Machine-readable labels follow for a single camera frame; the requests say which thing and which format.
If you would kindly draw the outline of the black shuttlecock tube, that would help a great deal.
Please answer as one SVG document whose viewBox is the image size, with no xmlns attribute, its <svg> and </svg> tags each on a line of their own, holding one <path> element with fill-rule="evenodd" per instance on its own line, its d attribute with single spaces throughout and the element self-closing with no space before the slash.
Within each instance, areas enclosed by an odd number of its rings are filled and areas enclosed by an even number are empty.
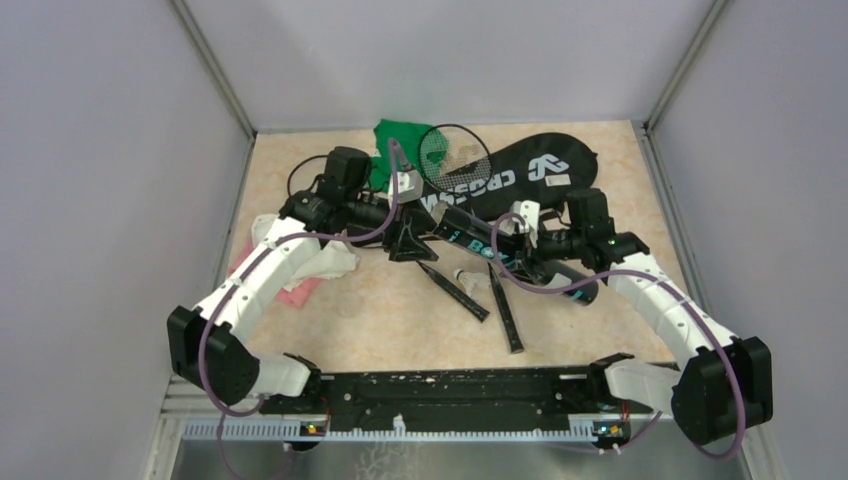
<svg viewBox="0 0 848 480">
<path fill-rule="evenodd" d="M 451 205 L 440 225 L 431 230 L 431 233 L 447 243 L 464 249 L 472 254 L 478 255 L 492 264 L 494 262 L 494 251 L 491 248 L 490 233 L 492 225 L 486 223 L 457 206 Z M 506 267 L 506 236 L 498 234 L 498 257 Z M 522 282 L 544 289 L 560 288 L 577 281 L 586 276 L 573 268 L 570 268 L 568 277 L 556 275 L 553 279 L 519 279 Z"/>
</svg>

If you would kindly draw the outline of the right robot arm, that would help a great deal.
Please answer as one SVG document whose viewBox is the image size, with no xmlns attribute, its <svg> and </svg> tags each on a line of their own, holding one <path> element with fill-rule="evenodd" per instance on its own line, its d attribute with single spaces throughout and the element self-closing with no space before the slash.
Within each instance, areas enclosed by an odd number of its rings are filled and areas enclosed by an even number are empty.
<svg viewBox="0 0 848 480">
<path fill-rule="evenodd" d="M 611 361 L 586 385 L 589 404 L 612 412 L 625 400 L 669 414 L 698 447 L 731 436 L 733 455 L 745 432 L 774 415 L 772 355 L 758 337 L 741 338 L 716 322 L 663 271 L 632 232 L 617 232 L 605 194 L 577 190 L 566 200 L 570 225 L 543 236 L 523 210 L 501 215 L 494 249 L 506 224 L 522 254 L 577 259 L 595 279 L 626 299 L 672 353 L 670 369 L 634 358 Z"/>
</svg>

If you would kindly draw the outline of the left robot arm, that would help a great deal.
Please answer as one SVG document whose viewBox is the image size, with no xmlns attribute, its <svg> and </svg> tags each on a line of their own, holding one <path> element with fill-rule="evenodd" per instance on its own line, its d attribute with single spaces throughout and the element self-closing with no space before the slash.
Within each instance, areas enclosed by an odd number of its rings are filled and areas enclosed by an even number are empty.
<svg viewBox="0 0 848 480">
<path fill-rule="evenodd" d="M 423 182 L 391 138 L 388 204 L 365 198 L 369 156 L 336 147 L 312 187 L 289 196 L 254 249 L 211 293 L 166 320 L 173 372 L 202 389 L 225 416 L 258 412 L 273 396 L 297 413 L 319 404 L 318 368 L 291 354 L 261 356 L 247 346 L 265 310 L 303 267 L 332 243 L 386 238 L 400 213 L 419 203 Z"/>
</svg>

